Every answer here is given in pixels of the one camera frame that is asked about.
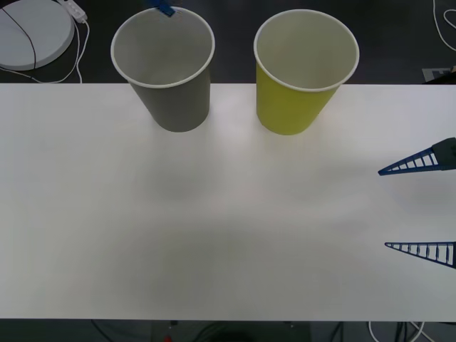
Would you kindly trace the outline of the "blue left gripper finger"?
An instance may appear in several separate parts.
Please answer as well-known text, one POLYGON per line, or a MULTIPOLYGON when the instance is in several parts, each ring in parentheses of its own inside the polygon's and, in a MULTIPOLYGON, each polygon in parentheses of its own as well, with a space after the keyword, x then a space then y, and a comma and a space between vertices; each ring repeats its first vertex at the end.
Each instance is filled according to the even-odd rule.
POLYGON ((162 14, 172 17, 175 14, 175 10, 167 0, 147 0, 148 6, 157 9, 162 14))

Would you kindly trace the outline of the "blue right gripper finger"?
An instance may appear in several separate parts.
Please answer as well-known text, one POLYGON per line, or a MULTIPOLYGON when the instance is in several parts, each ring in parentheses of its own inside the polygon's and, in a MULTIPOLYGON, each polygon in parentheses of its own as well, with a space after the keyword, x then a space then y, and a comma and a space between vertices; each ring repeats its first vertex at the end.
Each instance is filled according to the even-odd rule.
POLYGON ((455 138, 447 138, 378 171, 380 176, 455 169, 455 138))
POLYGON ((455 268, 455 242, 385 242, 384 245, 419 259, 455 268))

